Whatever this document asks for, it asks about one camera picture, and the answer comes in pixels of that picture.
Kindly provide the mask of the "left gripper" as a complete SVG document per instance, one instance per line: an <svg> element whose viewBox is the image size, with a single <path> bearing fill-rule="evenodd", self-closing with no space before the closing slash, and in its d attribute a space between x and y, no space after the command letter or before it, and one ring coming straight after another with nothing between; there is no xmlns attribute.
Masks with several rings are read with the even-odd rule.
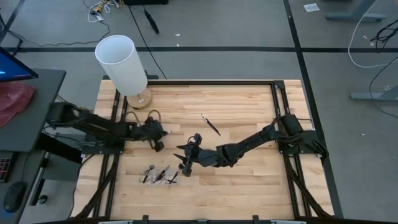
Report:
<svg viewBox="0 0 398 224"><path fill-rule="evenodd" d="M164 148L161 139L166 135L168 133L163 129L161 122L149 116L144 124L138 127L137 140L148 141L152 149L160 152Z"/></svg>

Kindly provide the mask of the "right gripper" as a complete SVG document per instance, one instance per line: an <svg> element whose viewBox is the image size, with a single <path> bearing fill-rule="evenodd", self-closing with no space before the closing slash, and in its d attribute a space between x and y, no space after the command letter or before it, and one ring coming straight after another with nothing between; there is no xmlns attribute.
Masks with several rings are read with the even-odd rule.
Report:
<svg viewBox="0 0 398 224"><path fill-rule="evenodd" d="M182 174L186 177L190 177L192 173L192 165L194 162L198 163L198 155L201 151L200 144L202 137L200 134L195 133L192 137L189 137L186 144L176 146L178 149L183 149L185 156L174 154L175 157L182 161L184 168Z"/></svg>

